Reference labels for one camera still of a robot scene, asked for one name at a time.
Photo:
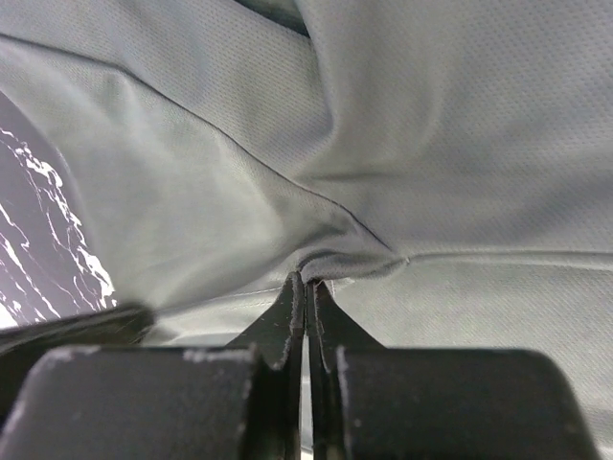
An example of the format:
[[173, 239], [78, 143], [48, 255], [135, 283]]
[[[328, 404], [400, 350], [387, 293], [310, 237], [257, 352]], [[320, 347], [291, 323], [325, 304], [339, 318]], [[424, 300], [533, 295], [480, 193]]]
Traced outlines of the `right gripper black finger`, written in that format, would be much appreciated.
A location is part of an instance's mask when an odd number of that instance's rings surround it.
[[345, 404], [338, 352], [383, 349], [383, 345], [335, 302], [323, 281], [306, 284], [306, 337], [310, 372], [312, 440], [316, 459], [344, 459]]

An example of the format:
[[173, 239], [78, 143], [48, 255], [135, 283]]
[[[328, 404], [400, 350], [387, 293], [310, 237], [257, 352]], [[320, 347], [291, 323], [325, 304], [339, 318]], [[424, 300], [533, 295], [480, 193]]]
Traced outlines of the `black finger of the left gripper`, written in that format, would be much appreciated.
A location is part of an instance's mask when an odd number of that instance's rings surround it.
[[249, 390], [243, 459], [301, 457], [304, 335], [305, 286], [292, 272], [272, 305], [229, 343], [258, 356]]

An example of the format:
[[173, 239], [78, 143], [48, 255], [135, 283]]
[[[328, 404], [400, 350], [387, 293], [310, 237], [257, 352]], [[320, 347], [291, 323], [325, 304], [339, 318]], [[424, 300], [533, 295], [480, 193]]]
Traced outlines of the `grey t-shirt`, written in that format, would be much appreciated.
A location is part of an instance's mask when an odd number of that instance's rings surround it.
[[612, 455], [608, 1], [5, 1], [1, 90], [152, 340], [287, 273], [392, 346], [536, 349]]

